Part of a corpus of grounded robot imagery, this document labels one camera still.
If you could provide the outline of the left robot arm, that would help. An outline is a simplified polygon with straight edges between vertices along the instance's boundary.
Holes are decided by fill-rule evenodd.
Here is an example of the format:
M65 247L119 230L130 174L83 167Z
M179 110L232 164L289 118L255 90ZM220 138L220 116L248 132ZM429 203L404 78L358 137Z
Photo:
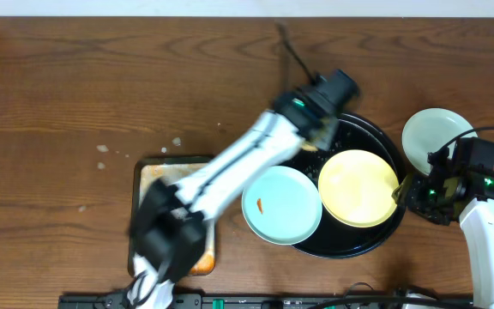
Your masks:
M167 308L174 284L205 252L208 227L265 169L290 160L303 145L327 149L338 116L359 94L341 70L278 96L271 108L205 167L168 183L156 179L131 216L135 279L130 308Z

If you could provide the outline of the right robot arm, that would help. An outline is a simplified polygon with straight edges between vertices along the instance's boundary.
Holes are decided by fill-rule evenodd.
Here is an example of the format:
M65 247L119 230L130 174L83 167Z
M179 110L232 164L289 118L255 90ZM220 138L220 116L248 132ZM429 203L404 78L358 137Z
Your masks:
M431 172L407 175L392 197L437 225L457 222L473 279L473 303L494 308L494 142L461 137L428 156Z

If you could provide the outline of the yellow plate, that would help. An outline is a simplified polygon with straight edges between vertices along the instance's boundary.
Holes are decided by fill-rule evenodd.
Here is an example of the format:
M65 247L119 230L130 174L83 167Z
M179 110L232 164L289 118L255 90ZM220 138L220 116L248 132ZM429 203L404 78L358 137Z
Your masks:
M354 149L328 159L317 187L325 209L350 227L375 227L392 216L392 193L399 185L394 169L380 156Z

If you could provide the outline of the green yellow sponge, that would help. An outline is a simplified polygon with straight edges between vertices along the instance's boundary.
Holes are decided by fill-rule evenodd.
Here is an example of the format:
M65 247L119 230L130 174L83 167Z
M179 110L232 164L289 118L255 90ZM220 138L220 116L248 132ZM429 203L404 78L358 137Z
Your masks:
M312 145L309 142L304 142L301 145L301 149L304 151L309 151L309 152L316 152L318 150L318 148L316 146Z

